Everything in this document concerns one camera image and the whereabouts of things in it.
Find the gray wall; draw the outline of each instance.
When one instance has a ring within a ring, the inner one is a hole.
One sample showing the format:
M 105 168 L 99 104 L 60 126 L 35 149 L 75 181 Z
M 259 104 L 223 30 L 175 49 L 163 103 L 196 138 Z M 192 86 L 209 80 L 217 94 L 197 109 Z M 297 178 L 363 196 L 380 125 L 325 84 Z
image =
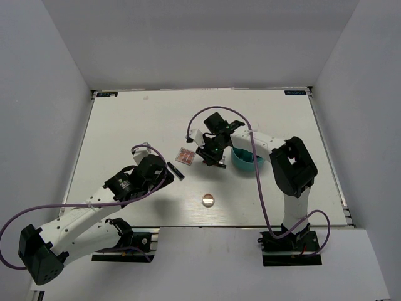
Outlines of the gray wall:
M 93 89 L 312 85 L 358 0 L 43 0 Z
M 401 300 L 401 2 L 359 2 L 314 91 L 351 214 Z
M 22 209 L 60 203 L 90 111 L 90 91 L 40 0 L 0 4 L 0 225 Z M 19 232 L 56 212 L 11 224 L 1 249 L 13 264 Z M 25 300 L 27 271 L 0 264 L 0 299 Z

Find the teal bowl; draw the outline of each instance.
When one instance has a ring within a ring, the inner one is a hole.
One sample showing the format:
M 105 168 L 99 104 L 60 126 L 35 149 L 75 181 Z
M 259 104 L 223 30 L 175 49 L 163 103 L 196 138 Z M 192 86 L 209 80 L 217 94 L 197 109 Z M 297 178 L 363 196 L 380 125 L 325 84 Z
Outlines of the teal bowl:
M 242 171 L 255 171 L 255 164 L 253 163 L 253 155 L 244 149 L 231 149 L 231 162 L 234 166 Z M 258 156 L 258 167 L 261 168 L 265 159 Z

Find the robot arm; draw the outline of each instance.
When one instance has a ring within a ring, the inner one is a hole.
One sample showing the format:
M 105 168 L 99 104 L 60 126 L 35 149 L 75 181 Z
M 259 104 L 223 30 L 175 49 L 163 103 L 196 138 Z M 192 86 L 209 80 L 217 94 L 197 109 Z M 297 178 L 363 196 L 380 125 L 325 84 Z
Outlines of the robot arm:
M 253 152 L 250 131 L 235 131 L 244 123 L 234 121 L 228 124 L 218 113 L 212 114 L 204 123 L 213 137 L 205 136 L 199 129 L 193 129 L 189 132 L 187 141 L 196 142 L 196 153 L 208 166 L 216 165 L 224 149 L 229 146 Z M 307 216 L 310 187 L 318 170 L 300 138 L 284 140 L 261 132 L 253 132 L 253 137 L 256 155 L 271 163 L 276 184 L 284 193 L 282 231 L 286 231 Z M 293 239 L 302 238 L 309 228 L 310 224 L 306 219 L 292 231 Z
M 172 183 L 174 176 L 165 162 L 149 152 L 133 153 L 138 166 L 129 166 L 107 180 L 84 203 L 40 228 L 25 227 L 20 236 L 18 255 L 37 285 L 57 277 L 72 261 L 104 248 L 129 246 L 132 230 L 121 218 L 103 218 L 124 206 L 104 206 L 139 198 L 155 186 Z

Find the white tabletop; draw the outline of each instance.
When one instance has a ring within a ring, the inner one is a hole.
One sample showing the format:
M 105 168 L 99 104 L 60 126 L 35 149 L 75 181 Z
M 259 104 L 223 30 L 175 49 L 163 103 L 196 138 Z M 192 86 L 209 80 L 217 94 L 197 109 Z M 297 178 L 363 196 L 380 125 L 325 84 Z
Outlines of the white tabletop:
M 149 142 L 185 176 L 151 197 L 130 204 L 116 216 L 135 226 L 263 226 L 255 175 L 240 172 L 225 150 L 227 169 L 207 167 L 196 156 L 191 166 L 176 162 L 185 142 L 190 118 L 199 110 L 223 105 L 238 110 L 254 129 L 273 137 L 300 137 L 308 148 L 318 175 L 308 209 L 321 209 L 333 225 L 345 225 L 340 196 L 307 96 L 286 96 L 282 90 L 186 90 L 119 92 L 117 97 L 97 97 L 91 113 L 67 203 L 80 203 L 121 168 L 134 164 L 130 149 Z M 192 127 L 206 130 L 203 121 L 216 110 L 202 113 Z M 240 118 L 219 111 L 228 122 Z M 271 166 L 265 162 L 261 182 L 266 209 L 273 225 L 284 215 L 283 194 L 276 186 Z M 212 194 L 215 204 L 202 205 L 202 196 Z M 312 225 L 325 225 L 312 216 Z

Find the black marker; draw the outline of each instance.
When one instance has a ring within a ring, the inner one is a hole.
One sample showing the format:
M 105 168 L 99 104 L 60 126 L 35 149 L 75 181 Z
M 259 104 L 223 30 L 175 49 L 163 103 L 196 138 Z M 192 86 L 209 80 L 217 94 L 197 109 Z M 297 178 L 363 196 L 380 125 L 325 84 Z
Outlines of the black marker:
M 171 162 L 167 162 L 167 166 L 171 168 L 171 170 L 177 175 L 177 177 L 182 181 L 185 176 L 173 165 Z

